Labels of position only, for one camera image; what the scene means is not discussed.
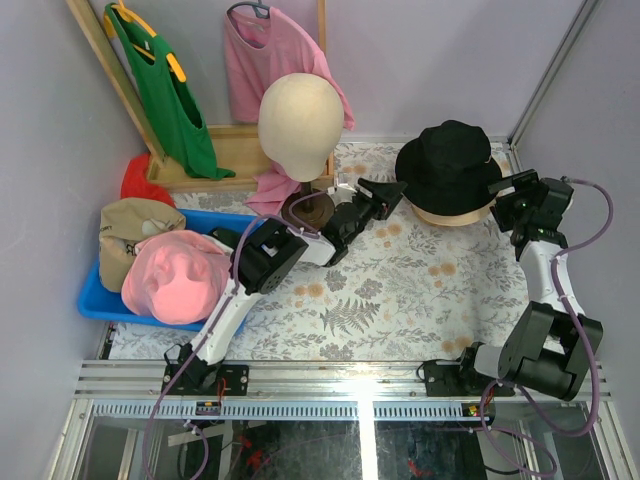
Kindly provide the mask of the black bucket hat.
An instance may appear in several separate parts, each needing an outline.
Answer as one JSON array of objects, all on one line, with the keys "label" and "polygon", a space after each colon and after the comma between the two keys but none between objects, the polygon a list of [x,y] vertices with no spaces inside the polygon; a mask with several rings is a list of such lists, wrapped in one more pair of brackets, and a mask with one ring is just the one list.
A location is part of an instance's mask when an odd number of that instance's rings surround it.
[{"label": "black bucket hat", "polygon": [[488,186],[502,179],[489,138],[479,126],[447,120],[427,127],[398,152],[395,176],[414,206],[438,216],[459,216],[490,204]]}]

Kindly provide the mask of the beige straw hat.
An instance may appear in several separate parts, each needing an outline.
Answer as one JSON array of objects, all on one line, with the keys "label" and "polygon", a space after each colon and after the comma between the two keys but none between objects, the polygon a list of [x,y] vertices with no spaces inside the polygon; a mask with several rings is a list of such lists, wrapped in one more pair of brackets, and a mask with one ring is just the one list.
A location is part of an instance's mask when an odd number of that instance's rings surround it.
[{"label": "beige straw hat", "polygon": [[495,201],[492,200],[479,209],[452,216],[436,215],[415,205],[411,205],[411,209],[417,218],[426,224],[438,227],[464,227],[483,221],[491,213],[491,207],[494,205]]}]

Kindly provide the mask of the pink bucket hat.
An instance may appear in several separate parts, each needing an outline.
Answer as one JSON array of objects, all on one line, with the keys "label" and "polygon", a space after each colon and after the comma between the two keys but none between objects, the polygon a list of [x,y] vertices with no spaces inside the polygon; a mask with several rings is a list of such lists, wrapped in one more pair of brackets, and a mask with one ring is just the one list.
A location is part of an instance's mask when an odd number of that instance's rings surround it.
[{"label": "pink bucket hat", "polygon": [[167,325],[205,320],[230,278],[229,254],[205,235],[178,230],[136,246],[121,289],[124,305]]}]

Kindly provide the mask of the blue plastic bin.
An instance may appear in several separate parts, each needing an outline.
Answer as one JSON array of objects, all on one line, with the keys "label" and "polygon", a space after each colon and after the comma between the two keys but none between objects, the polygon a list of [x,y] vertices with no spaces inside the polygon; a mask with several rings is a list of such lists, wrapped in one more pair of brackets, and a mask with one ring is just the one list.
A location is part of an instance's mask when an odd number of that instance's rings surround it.
[{"label": "blue plastic bin", "polygon": [[[253,220],[253,215],[180,209],[186,218],[186,228],[207,234],[216,227],[242,233]],[[121,294],[108,291],[99,278],[99,261],[90,269],[77,300],[78,312],[89,319],[140,324],[158,328],[170,328],[198,332],[205,324],[199,321],[185,325],[169,325],[153,316],[140,316],[131,312],[123,303]]]}]

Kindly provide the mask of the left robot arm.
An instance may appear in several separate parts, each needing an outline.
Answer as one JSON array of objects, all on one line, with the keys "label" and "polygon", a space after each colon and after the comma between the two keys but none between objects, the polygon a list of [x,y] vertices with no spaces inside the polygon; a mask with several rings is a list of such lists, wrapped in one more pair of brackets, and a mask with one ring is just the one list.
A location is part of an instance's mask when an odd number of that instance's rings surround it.
[{"label": "left robot arm", "polygon": [[230,278],[218,304],[198,334],[166,361],[164,395],[245,396],[249,368],[224,362],[230,342],[249,311],[274,291],[299,263],[333,267],[372,220],[385,220],[403,197],[404,181],[359,179],[350,199],[334,207],[327,223],[313,232],[275,215],[252,220],[230,251]]}]

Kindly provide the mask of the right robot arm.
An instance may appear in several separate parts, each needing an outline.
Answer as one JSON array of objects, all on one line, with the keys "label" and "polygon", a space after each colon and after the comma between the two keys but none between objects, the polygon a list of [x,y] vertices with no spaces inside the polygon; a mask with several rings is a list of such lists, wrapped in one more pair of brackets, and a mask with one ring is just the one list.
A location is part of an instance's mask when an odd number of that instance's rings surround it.
[{"label": "right robot arm", "polygon": [[417,376],[430,397],[476,396],[498,380],[571,400],[603,336],[601,323],[576,301],[566,266],[568,243],[559,226],[574,190],[568,178],[541,178],[534,170],[488,190],[497,196],[491,212],[511,235],[529,303],[503,346],[475,342],[455,361],[423,363]]}]

